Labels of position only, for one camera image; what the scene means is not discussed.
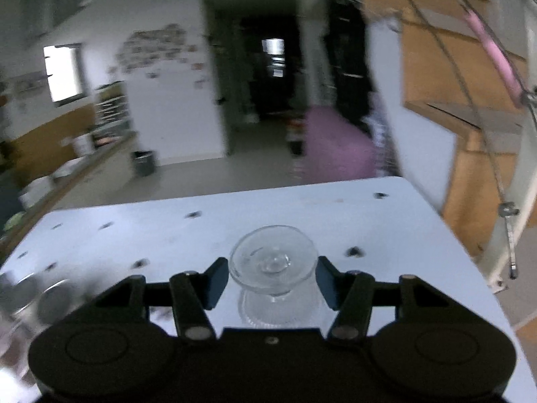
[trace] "purple fabric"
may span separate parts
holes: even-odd
[[[373,141],[329,106],[305,116],[304,181],[324,183],[375,177]]]

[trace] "window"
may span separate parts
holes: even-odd
[[[56,106],[86,96],[80,47],[71,44],[43,48],[50,96]]]
[[[285,71],[285,45],[279,38],[262,40],[263,51],[268,56],[268,73],[272,77],[283,77]]]

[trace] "table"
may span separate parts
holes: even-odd
[[[442,219],[402,178],[51,212],[18,245],[2,270],[21,279],[55,263],[43,273],[47,282],[69,278],[95,292],[131,274],[144,274],[147,282],[167,281],[177,272],[203,271],[217,257],[229,257],[243,235],[271,224],[303,231],[319,254],[340,271],[358,269],[392,282],[400,274],[416,274],[484,317],[503,330],[517,349],[506,399],[512,403],[537,400],[526,358],[495,297]],[[350,247],[359,247],[364,256],[348,257]],[[148,265],[133,269],[138,260],[147,260]],[[237,306],[240,295],[240,287],[230,279],[218,306],[208,313],[218,333],[223,327],[245,327]],[[326,331],[335,315],[323,307],[325,319],[319,326]],[[393,318],[392,308],[375,308],[369,334]],[[9,390],[7,383],[7,379],[0,383],[0,401],[22,401],[13,399],[16,387],[11,384]]]

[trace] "window frame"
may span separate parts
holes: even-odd
[[[66,48],[67,47],[67,48],[72,48],[72,49],[75,50],[76,71],[77,71],[77,74],[79,76],[80,88],[82,90],[82,92],[80,94],[72,95],[70,97],[64,98],[63,100],[53,101],[54,106],[56,106],[56,107],[64,106],[66,104],[72,103],[73,101],[77,101],[77,100],[80,100],[82,98],[86,98],[89,95],[89,93],[88,93],[88,91],[89,91],[88,90],[88,84],[86,82],[86,77],[85,77],[84,62],[82,60],[82,47],[83,46],[84,46],[84,44],[82,44],[82,43],[54,45],[55,48]]]

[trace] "green object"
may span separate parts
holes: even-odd
[[[22,217],[26,212],[18,212],[14,216],[8,219],[7,223],[4,225],[4,231],[8,231],[13,227],[17,226],[18,223],[22,221]]]

